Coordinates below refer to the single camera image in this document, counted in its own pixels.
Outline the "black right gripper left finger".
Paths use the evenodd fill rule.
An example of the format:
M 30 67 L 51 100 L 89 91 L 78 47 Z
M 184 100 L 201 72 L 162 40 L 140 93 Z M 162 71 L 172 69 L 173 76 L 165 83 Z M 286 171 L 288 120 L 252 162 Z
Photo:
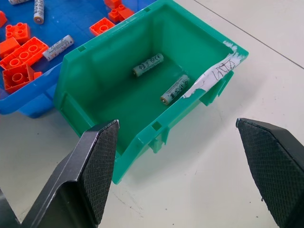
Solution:
M 98 227 L 112 182 L 118 131 L 118 120 L 85 131 L 54 169 L 21 227 Z

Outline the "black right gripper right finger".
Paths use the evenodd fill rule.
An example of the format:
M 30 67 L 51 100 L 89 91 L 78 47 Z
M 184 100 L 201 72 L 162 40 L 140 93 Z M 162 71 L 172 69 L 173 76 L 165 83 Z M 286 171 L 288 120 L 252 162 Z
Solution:
M 287 130 L 238 118 L 236 127 L 262 200 L 281 228 L 304 226 L 304 146 Z

